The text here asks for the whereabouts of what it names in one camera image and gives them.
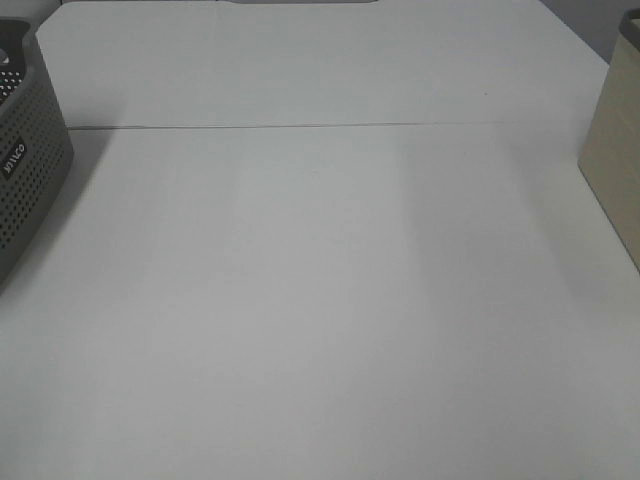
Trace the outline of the beige fabric storage bin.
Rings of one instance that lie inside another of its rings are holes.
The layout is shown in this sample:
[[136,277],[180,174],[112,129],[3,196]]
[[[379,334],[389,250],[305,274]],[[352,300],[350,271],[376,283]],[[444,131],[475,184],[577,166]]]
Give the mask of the beige fabric storage bin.
[[578,167],[639,264],[639,10],[626,11]]

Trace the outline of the grey perforated plastic basket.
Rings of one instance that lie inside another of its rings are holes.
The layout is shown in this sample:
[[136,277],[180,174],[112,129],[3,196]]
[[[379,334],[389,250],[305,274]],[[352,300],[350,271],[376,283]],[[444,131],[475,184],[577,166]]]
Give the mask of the grey perforated plastic basket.
[[40,229],[74,150],[33,22],[1,19],[1,281]]

